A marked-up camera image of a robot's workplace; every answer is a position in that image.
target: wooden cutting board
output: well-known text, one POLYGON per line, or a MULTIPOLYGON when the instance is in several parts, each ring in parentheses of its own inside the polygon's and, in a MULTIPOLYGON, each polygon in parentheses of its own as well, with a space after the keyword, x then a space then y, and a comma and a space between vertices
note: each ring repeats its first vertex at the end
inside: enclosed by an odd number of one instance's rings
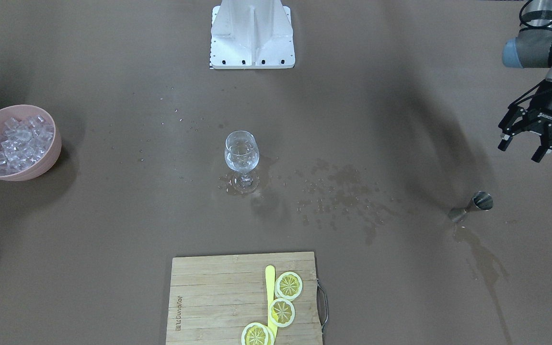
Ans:
POLYGON ((278 329, 275 345, 322 345, 313 252, 174 258, 166 343, 239 345, 246 325, 267 325, 267 265, 276 278, 294 271, 304 282, 295 319, 278 329))

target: pink bowl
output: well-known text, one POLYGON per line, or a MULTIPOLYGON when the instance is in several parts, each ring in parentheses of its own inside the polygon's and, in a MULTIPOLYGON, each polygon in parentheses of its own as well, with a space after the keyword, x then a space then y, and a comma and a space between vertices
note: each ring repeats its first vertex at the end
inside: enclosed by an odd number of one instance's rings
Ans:
POLYGON ((32 166, 29 166, 29 168, 17 172, 16 174, 0 176, 0 180, 27 181, 33 179, 52 168, 59 158, 59 154, 61 153, 61 135, 59 134, 59 129, 57 128, 57 125, 55 125, 55 121, 52 119, 52 116, 50 116, 50 114, 44 109, 36 107, 35 105, 13 105, 11 107, 0 109, 0 134, 5 127, 4 122, 6 122, 9 118, 14 117, 17 120, 22 121, 25 118, 34 115, 41 115, 46 122, 49 122, 55 127, 55 135, 50 148, 48 148, 48 151, 46 151, 42 159, 35 162, 32 166))

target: metal jigger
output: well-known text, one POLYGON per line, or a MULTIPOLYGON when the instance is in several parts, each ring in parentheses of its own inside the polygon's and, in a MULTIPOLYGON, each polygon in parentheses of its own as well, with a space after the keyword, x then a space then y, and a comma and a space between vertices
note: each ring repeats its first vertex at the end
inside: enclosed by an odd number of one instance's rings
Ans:
POLYGON ((478 191, 471 198, 472 199, 466 207, 452 209, 448 213, 448 217, 455 223, 459 223, 466 218, 468 212, 473 212, 475 210, 490 210, 493 208, 493 197, 487 192, 478 191))

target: yellow knife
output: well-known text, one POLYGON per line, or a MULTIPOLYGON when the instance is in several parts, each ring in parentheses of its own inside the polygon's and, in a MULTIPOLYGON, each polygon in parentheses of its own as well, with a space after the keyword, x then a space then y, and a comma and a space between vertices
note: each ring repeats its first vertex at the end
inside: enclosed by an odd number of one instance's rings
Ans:
POLYGON ((276 332, 278 332, 278 326, 274 325, 269 317, 270 304, 274 301, 274 283, 276 281, 276 269, 271 264, 265 267, 265 287, 267 288, 267 328, 274 333, 274 340, 276 340, 276 332))

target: blue joint cap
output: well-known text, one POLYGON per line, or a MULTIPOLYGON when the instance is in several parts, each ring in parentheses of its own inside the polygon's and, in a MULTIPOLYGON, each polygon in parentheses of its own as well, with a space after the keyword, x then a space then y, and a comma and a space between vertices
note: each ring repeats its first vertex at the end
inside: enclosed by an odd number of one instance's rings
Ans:
POLYGON ((504 50, 502 51, 502 63, 506 67, 511 68, 523 68, 521 60, 519 60, 519 54, 517 53, 517 39, 512 38, 506 42, 504 50))

